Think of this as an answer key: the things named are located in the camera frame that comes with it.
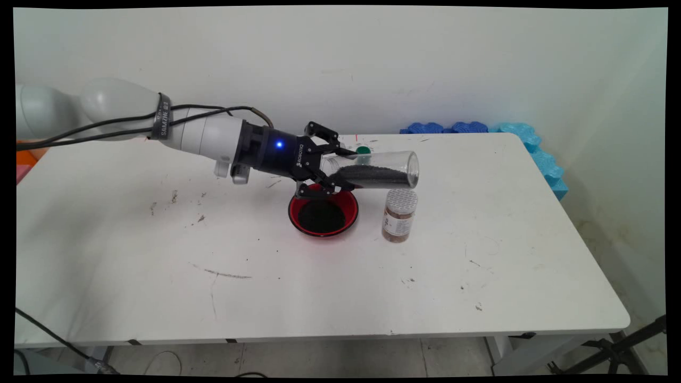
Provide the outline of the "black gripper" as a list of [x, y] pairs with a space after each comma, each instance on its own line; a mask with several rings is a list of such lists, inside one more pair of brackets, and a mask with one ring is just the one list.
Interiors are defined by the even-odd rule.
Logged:
[[[235, 163], [255, 170], [296, 180], [297, 199], [326, 199], [356, 186], [337, 174], [321, 172], [322, 155], [357, 155], [343, 148], [336, 131], [310, 121], [306, 136], [243, 122], [237, 141]], [[317, 145], [317, 137], [325, 144]]]

